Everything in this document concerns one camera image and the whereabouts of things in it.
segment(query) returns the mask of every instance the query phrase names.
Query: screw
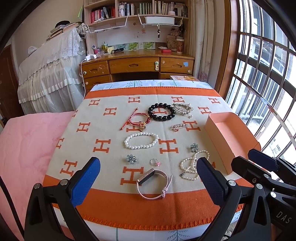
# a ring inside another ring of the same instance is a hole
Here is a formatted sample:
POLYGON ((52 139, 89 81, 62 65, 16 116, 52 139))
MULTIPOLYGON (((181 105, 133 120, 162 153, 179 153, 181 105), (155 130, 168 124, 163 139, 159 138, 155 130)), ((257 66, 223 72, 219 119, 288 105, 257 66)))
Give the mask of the screw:
POLYGON ((257 187, 258 189, 262 189, 262 188, 263 188, 263 186, 262 186, 260 183, 257 183, 257 184, 256 184, 256 187, 257 187))
POLYGON ((236 183, 235 181, 233 181, 233 180, 229 180, 228 183, 229 183, 230 186, 233 186, 233 187, 237 184, 237 183, 236 183))
POLYGON ((34 185, 34 189, 38 189, 40 187, 40 183, 36 183, 35 185, 34 185))
POLYGON ((270 196, 272 196, 273 198, 276 198, 276 193, 275 192, 270 192, 270 196))
POLYGON ((65 185, 67 185, 68 180, 67 180, 67 179, 63 179, 63 180, 61 180, 59 183, 60 183, 62 186, 65 186, 65 185))

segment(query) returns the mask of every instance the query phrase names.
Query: watch face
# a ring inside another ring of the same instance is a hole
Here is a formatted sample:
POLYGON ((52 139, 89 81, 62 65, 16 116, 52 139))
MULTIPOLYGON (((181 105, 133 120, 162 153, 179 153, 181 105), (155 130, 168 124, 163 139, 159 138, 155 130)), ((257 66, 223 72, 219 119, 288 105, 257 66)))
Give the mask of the watch face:
POLYGON ((147 181, 150 177, 152 177, 155 173, 155 170, 153 168, 151 168, 149 171, 147 171, 146 173, 144 173, 143 176, 141 176, 137 182, 139 183, 139 185, 141 185, 142 183, 144 183, 145 181, 147 181))

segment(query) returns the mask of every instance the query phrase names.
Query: blue gripper pad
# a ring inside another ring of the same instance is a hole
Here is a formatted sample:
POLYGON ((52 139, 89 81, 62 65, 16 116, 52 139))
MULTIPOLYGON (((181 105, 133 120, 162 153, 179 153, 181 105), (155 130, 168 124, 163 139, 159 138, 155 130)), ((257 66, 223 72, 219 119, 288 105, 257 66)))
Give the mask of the blue gripper pad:
POLYGON ((197 160, 197 172, 209 193, 213 203, 215 205, 223 206, 225 202, 225 189, 219 183, 215 172, 217 172, 210 163, 206 164, 207 159, 201 157, 197 160))
POLYGON ((256 163, 257 165, 265 168, 270 172, 275 172, 278 170, 278 165, 276 164, 276 160, 256 149, 249 150, 248 158, 252 162, 256 163))
POLYGON ((74 207, 82 204, 91 186, 93 185, 96 177, 98 176, 101 163, 96 157, 92 157, 94 160, 89 165, 88 169, 82 174, 76 185, 72 188, 71 202, 74 207))

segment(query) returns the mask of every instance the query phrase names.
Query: white cable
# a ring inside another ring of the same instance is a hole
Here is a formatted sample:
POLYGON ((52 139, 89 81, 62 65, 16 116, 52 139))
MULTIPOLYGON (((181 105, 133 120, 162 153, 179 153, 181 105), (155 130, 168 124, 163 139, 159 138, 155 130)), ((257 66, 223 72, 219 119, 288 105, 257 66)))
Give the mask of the white cable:
POLYGON ((83 78, 83 73, 82 73, 82 63, 83 61, 87 60, 86 58, 84 60, 81 61, 81 64, 80 64, 80 69, 81 69, 81 76, 82 76, 82 82, 83 82, 83 86, 84 86, 84 96, 83 96, 83 99, 85 97, 85 94, 86 94, 86 89, 85 89, 85 83, 84 83, 84 78, 83 78))

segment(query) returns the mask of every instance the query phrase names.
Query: gold charm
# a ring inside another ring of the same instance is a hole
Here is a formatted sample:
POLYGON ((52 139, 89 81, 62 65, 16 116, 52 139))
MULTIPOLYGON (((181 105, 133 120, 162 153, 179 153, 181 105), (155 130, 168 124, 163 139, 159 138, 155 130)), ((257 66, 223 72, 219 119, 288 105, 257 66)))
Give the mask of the gold charm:
POLYGON ((141 125, 140 125, 140 131, 144 131, 145 129, 146 129, 145 124, 141 124, 141 125))

